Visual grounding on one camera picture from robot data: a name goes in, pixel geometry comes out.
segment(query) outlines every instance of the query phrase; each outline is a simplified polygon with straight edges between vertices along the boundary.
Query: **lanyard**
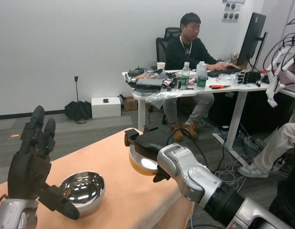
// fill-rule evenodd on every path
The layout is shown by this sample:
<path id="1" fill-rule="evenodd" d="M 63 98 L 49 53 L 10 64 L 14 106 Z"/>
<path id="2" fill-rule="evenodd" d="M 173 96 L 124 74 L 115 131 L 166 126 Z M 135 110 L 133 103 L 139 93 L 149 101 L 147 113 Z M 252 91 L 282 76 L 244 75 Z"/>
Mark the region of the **lanyard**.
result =
<path id="1" fill-rule="evenodd" d="M 182 46 L 183 46 L 183 48 L 184 48 L 184 51 L 185 51 L 185 47 L 184 47 L 184 44 L 183 44 L 183 42 L 182 42 L 181 36 L 180 36 L 179 38 L 180 38 L 180 42 L 181 42 L 181 44 L 182 44 Z M 191 42 L 191 47 L 190 47 L 190 52 L 189 52 L 188 57 L 190 57 L 190 54 L 191 54 L 191 51 L 192 51 L 192 44 L 193 44 L 193 42 Z"/>

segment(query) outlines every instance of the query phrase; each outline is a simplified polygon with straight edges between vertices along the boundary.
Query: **orange tablecloth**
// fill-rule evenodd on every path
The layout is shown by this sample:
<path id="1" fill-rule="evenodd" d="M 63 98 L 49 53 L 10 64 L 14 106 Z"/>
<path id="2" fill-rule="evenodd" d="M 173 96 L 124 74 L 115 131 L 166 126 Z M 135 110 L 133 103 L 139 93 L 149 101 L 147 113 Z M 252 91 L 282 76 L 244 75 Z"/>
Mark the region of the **orange tablecloth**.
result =
<path id="1" fill-rule="evenodd" d="M 38 229 L 183 229 L 193 203 L 180 195 L 173 179 L 153 183 L 153 177 L 137 173 L 129 162 L 124 131 L 52 162 L 47 179 L 59 184 L 80 171 L 95 171 L 104 177 L 106 191 L 99 208 L 92 214 L 68 219 L 39 204 Z M 0 185 L 0 196 L 7 194 L 7 183 Z"/>

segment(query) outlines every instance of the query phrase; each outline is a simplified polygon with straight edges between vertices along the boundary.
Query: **black robotic finger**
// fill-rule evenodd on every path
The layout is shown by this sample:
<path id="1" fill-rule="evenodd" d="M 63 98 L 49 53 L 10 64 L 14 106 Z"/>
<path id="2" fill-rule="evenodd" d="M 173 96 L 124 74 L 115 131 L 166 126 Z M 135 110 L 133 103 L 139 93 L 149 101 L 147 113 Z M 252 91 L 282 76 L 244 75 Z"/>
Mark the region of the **black robotic finger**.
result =
<path id="1" fill-rule="evenodd" d="M 158 168 L 158 174 L 155 175 L 155 177 L 153 178 L 154 183 L 157 183 L 164 179 L 169 180 L 171 178 L 171 176 L 167 172 L 165 172 L 159 165 L 157 166 L 157 168 Z"/>

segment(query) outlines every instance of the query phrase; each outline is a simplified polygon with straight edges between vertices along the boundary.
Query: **black jacket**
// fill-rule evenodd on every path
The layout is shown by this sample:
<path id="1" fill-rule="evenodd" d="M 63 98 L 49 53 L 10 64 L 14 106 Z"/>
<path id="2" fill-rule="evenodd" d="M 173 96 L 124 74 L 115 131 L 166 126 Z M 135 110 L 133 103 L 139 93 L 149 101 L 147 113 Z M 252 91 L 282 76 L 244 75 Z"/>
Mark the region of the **black jacket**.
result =
<path id="1" fill-rule="evenodd" d="M 189 57 L 185 54 L 184 47 L 179 37 L 174 37 L 168 42 L 166 47 L 166 70 L 180 70 L 184 67 L 184 62 L 190 62 L 190 68 L 196 69 L 200 61 L 204 61 L 208 64 L 217 63 L 217 60 L 210 56 L 199 38 L 193 41 Z"/>

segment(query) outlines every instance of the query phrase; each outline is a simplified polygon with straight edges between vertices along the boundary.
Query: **plastic bottle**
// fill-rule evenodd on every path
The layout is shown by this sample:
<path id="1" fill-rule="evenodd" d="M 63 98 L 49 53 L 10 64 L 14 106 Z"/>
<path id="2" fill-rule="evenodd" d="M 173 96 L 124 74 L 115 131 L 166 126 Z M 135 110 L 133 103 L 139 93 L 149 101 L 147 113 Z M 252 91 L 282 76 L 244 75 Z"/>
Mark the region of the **plastic bottle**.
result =
<path id="1" fill-rule="evenodd" d="M 187 88 L 189 85 L 189 80 L 190 80 L 190 62 L 184 62 L 184 67 L 182 68 L 181 71 L 181 88 Z"/>
<path id="2" fill-rule="evenodd" d="M 204 64 L 204 61 L 200 61 L 196 66 L 196 82 L 198 81 L 198 76 L 200 74 L 200 68 L 201 68 L 202 64 Z"/>
<path id="3" fill-rule="evenodd" d="M 199 68 L 198 79 L 197 79 L 197 88 L 205 89 L 206 80 L 208 78 L 208 72 L 206 69 L 207 64 L 203 63 Z"/>

